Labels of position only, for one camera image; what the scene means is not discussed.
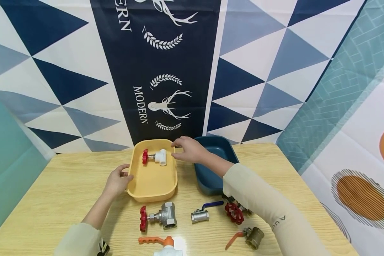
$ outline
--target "wood grain tabletop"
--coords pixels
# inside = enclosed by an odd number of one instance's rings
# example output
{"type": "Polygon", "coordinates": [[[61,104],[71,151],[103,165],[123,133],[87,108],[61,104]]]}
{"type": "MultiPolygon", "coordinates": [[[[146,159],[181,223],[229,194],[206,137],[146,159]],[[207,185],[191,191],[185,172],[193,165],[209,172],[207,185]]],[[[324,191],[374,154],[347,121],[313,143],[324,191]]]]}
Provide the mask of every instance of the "wood grain tabletop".
{"type": "MultiPolygon", "coordinates": [[[[241,164],[254,170],[305,215],[332,255],[358,255],[280,149],[271,143],[233,146],[241,164]]],[[[100,196],[106,178],[118,165],[129,163],[132,150],[55,156],[0,228],[0,256],[49,256],[68,228],[79,223],[100,196]]],[[[192,224],[190,213],[204,203],[220,200],[206,196],[197,187],[194,167],[177,163],[178,187],[170,201],[176,207],[178,227],[163,230],[149,224],[147,235],[139,231],[140,208],[128,194],[114,202],[102,234],[111,246],[108,256],[153,255],[162,246],[138,244],[140,236],[170,235],[184,256],[197,255],[281,255],[270,227],[258,216],[247,217],[237,226],[225,215],[224,207],[208,208],[208,222],[192,224]],[[260,247],[253,251],[238,238],[225,251],[232,236],[244,227],[259,227],[264,233],[260,247]]],[[[146,204],[147,213],[156,213],[163,202],[146,204]]]]}

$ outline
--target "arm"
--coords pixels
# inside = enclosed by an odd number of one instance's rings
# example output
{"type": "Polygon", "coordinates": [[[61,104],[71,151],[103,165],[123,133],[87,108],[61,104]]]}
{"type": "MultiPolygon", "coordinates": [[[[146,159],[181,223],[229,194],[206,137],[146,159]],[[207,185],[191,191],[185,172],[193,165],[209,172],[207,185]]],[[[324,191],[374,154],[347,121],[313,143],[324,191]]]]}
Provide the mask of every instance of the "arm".
{"type": "Polygon", "coordinates": [[[108,177],[104,191],[80,224],[73,225],[54,251],[54,256],[94,256],[108,246],[101,238],[101,227],[114,200],[127,188],[133,176],[120,165],[108,177]]]}
{"type": "Polygon", "coordinates": [[[182,146],[184,153],[173,154],[174,158],[211,169],[223,178],[227,196],[233,196],[270,225],[283,255],[330,255],[297,207],[256,173],[209,153],[189,137],[175,140],[173,146],[176,145],[182,146]]]}

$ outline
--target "blue lever handle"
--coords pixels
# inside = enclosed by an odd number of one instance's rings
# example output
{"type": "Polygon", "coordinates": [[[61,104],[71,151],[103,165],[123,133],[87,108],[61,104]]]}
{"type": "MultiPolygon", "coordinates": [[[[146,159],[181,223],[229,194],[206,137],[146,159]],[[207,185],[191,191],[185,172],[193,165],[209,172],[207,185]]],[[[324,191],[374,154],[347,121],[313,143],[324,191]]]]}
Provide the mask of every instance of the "blue lever handle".
{"type": "Polygon", "coordinates": [[[223,201],[216,201],[216,202],[211,202],[211,203],[206,203],[202,205],[202,210],[205,210],[206,207],[213,207],[213,206],[218,206],[218,205],[223,205],[223,201]]]}

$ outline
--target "laurel wreath graphic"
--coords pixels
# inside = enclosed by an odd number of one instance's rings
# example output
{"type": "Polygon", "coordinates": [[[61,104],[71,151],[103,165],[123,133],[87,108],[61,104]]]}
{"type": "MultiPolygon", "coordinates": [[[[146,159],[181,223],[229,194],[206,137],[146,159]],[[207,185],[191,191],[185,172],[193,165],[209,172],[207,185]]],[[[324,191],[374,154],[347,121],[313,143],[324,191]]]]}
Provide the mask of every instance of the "laurel wreath graphic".
{"type": "Polygon", "coordinates": [[[162,129],[162,130],[175,130],[175,129],[178,129],[179,127],[181,127],[182,123],[180,122],[179,124],[177,124],[176,126],[165,126],[164,124],[161,124],[160,122],[158,121],[155,121],[155,124],[156,126],[159,128],[159,129],[162,129]]]}
{"type": "Polygon", "coordinates": [[[148,32],[145,26],[142,32],[145,32],[144,39],[146,40],[146,42],[149,43],[152,47],[155,47],[156,49],[168,50],[168,49],[174,48],[177,44],[179,44],[183,40],[182,38],[183,33],[175,37],[172,41],[161,41],[155,38],[151,32],[148,32]]]}
{"type": "Polygon", "coordinates": [[[154,90],[154,87],[157,87],[158,84],[163,81],[174,81],[175,83],[182,85],[181,79],[177,78],[174,75],[164,74],[164,75],[159,75],[156,78],[152,79],[151,86],[150,86],[152,91],[154,90]]]}

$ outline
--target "blue and white triangle pattern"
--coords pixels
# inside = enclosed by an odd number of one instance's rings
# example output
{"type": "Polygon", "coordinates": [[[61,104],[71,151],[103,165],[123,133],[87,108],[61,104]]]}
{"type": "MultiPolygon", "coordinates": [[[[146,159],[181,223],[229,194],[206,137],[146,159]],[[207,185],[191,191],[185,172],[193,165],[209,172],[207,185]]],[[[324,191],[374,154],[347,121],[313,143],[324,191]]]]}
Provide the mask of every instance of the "blue and white triangle pattern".
{"type": "Polygon", "coordinates": [[[363,5],[229,0],[207,132],[236,143],[276,142],[363,5]]]}
{"type": "Polygon", "coordinates": [[[133,146],[91,8],[46,2],[0,0],[0,100],[56,153],[133,146]]]}

